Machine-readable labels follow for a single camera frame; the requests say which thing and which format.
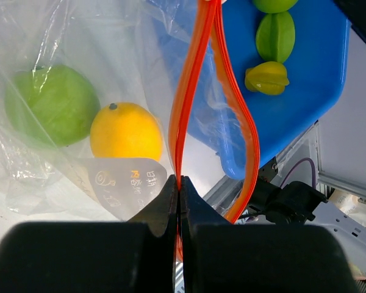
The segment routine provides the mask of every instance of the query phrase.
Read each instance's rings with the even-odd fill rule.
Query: clear plastic bag
[[[26,3],[1,0],[0,162],[8,174],[7,198],[14,199],[7,201],[9,207],[26,214],[58,211],[46,200],[44,188],[63,175],[115,217],[127,220],[159,193],[167,175],[173,172],[180,175],[182,167],[182,174],[190,176],[185,172],[185,163],[191,160],[193,165],[193,158],[181,159],[185,137],[176,136],[179,129],[182,134],[188,127],[189,134],[212,147],[230,139],[223,125],[232,122],[237,128],[243,126],[245,145],[236,143],[248,150],[249,174],[244,196],[237,199],[232,213],[227,215],[230,221],[235,221],[239,206],[245,206],[253,189],[259,147],[249,112],[235,97],[239,90],[235,82],[230,83],[234,77],[228,72],[225,54],[219,54],[218,62],[214,61],[214,52],[226,49],[220,46],[220,40],[215,41],[220,30],[214,27],[211,29],[213,49],[207,43],[201,45],[202,54],[206,55],[203,67],[197,68],[199,77],[192,81],[198,85],[191,89],[192,95],[197,89],[194,105],[191,107],[188,103],[181,111],[184,101],[190,100],[182,95],[186,90],[182,80],[189,71],[184,64],[192,58],[188,56],[188,49],[190,42],[197,39],[195,34],[192,37],[193,33],[203,29],[198,27],[198,20],[195,22],[196,14],[198,12],[201,19],[201,11],[211,8],[214,16],[220,7],[218,0],[213,3],[202,0],[30,0]],[[55,88],[63,85],[64,94],[62,89]],[[40,98],[43,91],[48,92],[44,99],[59,93],[65,103],[46,104]],[[122,102],[141,106],[157,120],[164,136],[159,162],[130,155],[94,157],[92,142],[86,134],[90,124],[95,122],[97,104],[101,108],[115,104],[120,109]],[[38,111],[54,115],[41,118]],[[114,123],[112,120],[112,129],[116,127]],[[87,133],[71,132],[77,124],[80,125],[78,133],[84,128]],[[132,124],[136,121],[126,122],[126,125]],[[138,131],[143,127],[138,124]],[[194,164],[206,172],[207,166],[201,162]]]

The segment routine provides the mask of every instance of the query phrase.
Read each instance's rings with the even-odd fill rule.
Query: purple cable
[[[284,187],[285,182],[288,180],[288,178],[294,172],[294,170],[300,165],[300,163],[305,162],[305,161],[308,161],[310,163],[310,167],[312,168],[312,187],[316,188],[316,185],[317,185],[317,183],[316,183],[316,167],[315,167],[314,161],[309,157],[304,157],[303,159],[299,160],[297,162],[297,164],[295,164],[293,166],[293,168],[290,169],[290,171],[286,175],[285,179],[283,179],[280,188]]]

